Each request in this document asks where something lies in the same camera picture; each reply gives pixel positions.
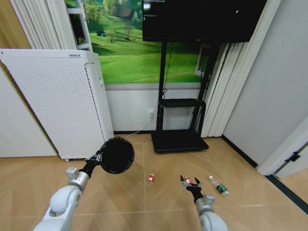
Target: plastic bottle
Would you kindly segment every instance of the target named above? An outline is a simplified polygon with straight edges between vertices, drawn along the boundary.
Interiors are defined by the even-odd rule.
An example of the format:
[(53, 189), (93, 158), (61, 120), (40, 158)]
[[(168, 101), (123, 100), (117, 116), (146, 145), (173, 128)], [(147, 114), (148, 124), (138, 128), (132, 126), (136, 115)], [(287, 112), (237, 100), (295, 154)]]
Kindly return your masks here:
[(217, 191), (220, 192), (222, 195), (228, 196), (230, 194), (227, 188), (222, 183), (219, 183), (218, 181), (214, 180), (213, 176), (209, 176), (208, 178), (215, 185)]

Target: door hinge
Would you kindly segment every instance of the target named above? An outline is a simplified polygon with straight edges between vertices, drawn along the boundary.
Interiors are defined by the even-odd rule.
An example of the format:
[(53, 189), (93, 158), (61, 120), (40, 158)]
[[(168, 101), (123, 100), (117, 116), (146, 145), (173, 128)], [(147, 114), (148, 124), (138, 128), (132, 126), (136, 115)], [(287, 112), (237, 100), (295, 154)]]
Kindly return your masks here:
[(293, 152), (293, 155), (289, 158), (289, 159), (286, 159), (285, 162), (290, 162), (290, 161), (293, 161), (295, 162), (296, 160), (298, 160), (298, 158), (300, 158), (301, 156), (299, 155), (299, 152), (296, 151), (296, 152)]

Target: perforated panel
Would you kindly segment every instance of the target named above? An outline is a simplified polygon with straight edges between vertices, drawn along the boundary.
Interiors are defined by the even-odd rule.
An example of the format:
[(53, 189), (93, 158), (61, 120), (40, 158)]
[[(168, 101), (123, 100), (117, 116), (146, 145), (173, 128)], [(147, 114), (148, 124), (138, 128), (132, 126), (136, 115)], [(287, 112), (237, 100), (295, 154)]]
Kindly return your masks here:
[(81, 158), (96, 152), (106, 140), (85, 61), (33, 57), (30, 60), (2, 59), (60, 156)]

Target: black tv screen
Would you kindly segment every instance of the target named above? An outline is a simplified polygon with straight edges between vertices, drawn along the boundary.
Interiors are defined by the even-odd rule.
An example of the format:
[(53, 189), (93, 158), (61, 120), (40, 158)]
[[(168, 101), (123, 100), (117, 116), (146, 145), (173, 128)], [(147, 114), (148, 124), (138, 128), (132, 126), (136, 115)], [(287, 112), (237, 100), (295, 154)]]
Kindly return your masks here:
[(144, 0), (142, 38), (247, 42), (267, 0)]

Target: bottle label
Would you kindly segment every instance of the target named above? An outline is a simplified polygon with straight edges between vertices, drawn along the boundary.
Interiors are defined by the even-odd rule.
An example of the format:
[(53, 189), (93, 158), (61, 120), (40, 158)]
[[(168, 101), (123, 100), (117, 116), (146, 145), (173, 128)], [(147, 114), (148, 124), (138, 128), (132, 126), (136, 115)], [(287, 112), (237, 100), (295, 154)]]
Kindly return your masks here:
[(216, 189), (218, 190), (218, 192), (220, 193), (223, 193), (227, 190), (227, 188), (223, 185), (223, 184), (220, 184), (216, 187)]

